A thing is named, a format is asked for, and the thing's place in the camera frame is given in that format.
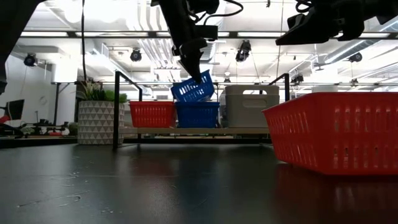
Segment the white basket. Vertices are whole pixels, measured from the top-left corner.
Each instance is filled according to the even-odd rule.
[[[233,85],[225,89],[228,127],[268,127],[261,111],[279,104],[278,86]],[[262,90],[263,94],[244,95],[246,90]]]

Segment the red plastic basket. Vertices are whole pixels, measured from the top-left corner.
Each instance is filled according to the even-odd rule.
[[[176,113],[173,102],[130,101],[132,125],[136,128],[175,127]]]
[[[263,113],[279,160],[330,175],[398,174],[398,93],[311,93]]]

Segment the blue basket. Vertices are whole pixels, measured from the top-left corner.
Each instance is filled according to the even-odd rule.
[[[176,102],[179,128],[215,128],[220,103],[197,102],[184,103]]]
[[[173,86],[171,91],[178,102],[202,102],[209,100],[214,93],[210,71],[201,73],[201,83],[198,85],[193,78]]]

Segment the plant pot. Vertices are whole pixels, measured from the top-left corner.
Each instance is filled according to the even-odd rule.
[[[78,144],[107,145],[113,143],[114,103],[82,101],[79,103]],[[119,127],[124,126],[124,104],[119,105]],[[123,135],[119,134],[119,144]]]

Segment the dark table surface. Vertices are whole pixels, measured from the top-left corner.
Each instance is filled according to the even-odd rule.
[[[325,177],[270,147],[0,151],[0,223],[397,223],[394,177]]]

